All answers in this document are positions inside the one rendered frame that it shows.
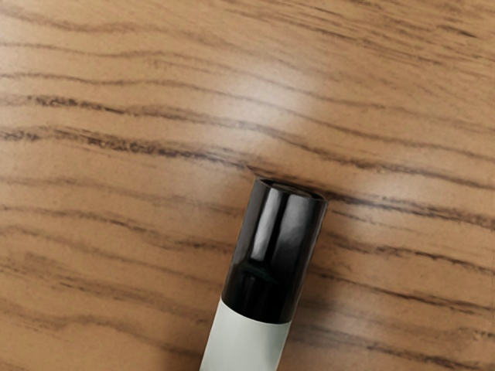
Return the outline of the white marker with black cap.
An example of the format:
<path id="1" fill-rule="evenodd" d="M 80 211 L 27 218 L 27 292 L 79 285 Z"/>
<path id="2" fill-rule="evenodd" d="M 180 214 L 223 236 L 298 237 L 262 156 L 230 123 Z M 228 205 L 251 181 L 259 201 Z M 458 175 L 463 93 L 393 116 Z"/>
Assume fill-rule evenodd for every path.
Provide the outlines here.
<path id="1" fill-rule="evenodd" d="M 199 371 L 277 371 L 327 202 L 258 178 Z"/>

